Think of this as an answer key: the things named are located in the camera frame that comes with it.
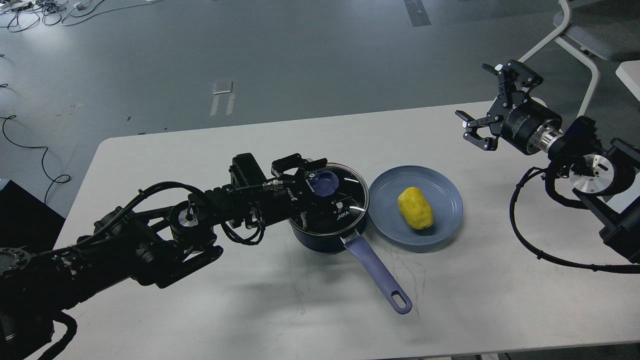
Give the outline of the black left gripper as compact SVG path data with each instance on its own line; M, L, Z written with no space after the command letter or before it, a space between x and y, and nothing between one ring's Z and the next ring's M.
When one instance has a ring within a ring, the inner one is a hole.
M300 215L302 226L333 226L342 218L351 216L352 194L318 196L309 180L313 171L324 169L327 158L309 160L300 153L293 153L272 162L270 173L283 182L282 189L275 191L265 205L266 221L284 221ZM296 169L290 175L285 172Z

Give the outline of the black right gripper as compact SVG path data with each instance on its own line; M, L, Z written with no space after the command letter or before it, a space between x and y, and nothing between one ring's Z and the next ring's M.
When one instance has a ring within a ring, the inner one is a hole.
M506 64L483 63L482 68L497 77L498 95L485 117L476 119L465 111L455 110L462 120L462 137L483 151L497 150L501 138L524 155L547 153L560 134L562 117L530 96L544 78L514 59ZM484 128L489 129L491 136L479 134Z

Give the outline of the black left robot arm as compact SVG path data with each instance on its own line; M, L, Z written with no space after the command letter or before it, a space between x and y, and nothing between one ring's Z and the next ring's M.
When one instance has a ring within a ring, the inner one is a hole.
M230 184L203 191L155 183L69 246L38 251L2 240L1 358L23 360L46 347L40 358L52 360L77 333L66 310L124 280L165 289L212 264L224 251L216 226L233 243L260 244L268 226L317 205L312 173L327 164L293 153L272 162L266 178L251 153L240 153Z

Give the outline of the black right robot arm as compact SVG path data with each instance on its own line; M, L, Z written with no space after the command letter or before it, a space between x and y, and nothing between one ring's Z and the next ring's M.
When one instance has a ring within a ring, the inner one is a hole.
M503 140L526 156L546 153L549 164L528 169L516 184L509 202L509 221L519 242L539 260L593 272L637 275L639 258L639 200L614 210L603 198L631 189L639 173L639 150L615 137L604 148L595 121L580 115L562 130L562 117L530 96L544 81L524 63L482 64L497 79L498 94L486 115L473 118L462 110L463 137L483 151L495 151ZM549 198L563 207L588 210L602 223L599 237L627 264L584 264L546 253L519 231L515 205L527 182L541 176Z

